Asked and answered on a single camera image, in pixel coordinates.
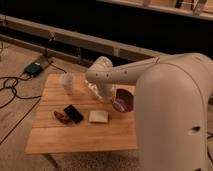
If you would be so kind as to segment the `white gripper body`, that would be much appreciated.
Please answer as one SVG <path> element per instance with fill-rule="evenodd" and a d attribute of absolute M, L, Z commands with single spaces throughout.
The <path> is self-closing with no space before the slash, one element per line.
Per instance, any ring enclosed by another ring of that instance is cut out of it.
<path fill-rule="evenodd" d="M 111 103 L 116 94 L 116 88 L 113 84 L 93 84 L 85 81 L 86 86 L 91 93 L 102 103 Z"/>

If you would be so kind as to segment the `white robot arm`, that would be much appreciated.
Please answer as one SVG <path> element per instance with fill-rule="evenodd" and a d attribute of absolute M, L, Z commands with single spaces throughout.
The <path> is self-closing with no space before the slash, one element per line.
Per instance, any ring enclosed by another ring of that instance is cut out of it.
<path fill-rule="evenodd" d="M 213 59 L 200 53 L 159 56 L 117 67 L 96 61 L 96 85 L 133 85 L 142 171 L 208 171 L 207 114 Z"/>

